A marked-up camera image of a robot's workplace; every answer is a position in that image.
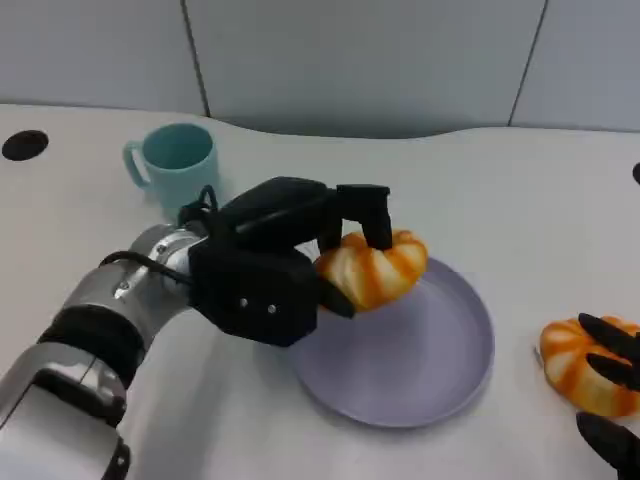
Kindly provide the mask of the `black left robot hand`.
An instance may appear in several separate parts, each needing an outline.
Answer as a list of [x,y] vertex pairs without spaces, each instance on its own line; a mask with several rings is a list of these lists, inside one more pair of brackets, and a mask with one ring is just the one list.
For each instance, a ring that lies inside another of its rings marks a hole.
[[386,186],[275,177],[219,207],[205,186],[179,212],[180,224],[205,235],[188,251],[190,306],[226,334],[278,347],[311,334],[320,307],[353,317],[354,301],[297,248],[337,248],[345,220],[359,223],[373,247],[389,248],[389,194]]

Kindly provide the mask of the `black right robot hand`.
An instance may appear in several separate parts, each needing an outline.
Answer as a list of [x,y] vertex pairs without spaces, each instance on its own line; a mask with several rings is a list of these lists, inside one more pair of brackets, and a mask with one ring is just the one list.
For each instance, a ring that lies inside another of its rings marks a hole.
[[[628,364],[599,355],[588,354],[588,364],[604,378],[634,392],[639,391],[639,335],[632,336],[587,313],[578,316],[580,326],[609,352]],[[626,427],[602,416],[579,412],[578,431],[586,443],[617,473],[618,479],[639,478],[639,438]]]

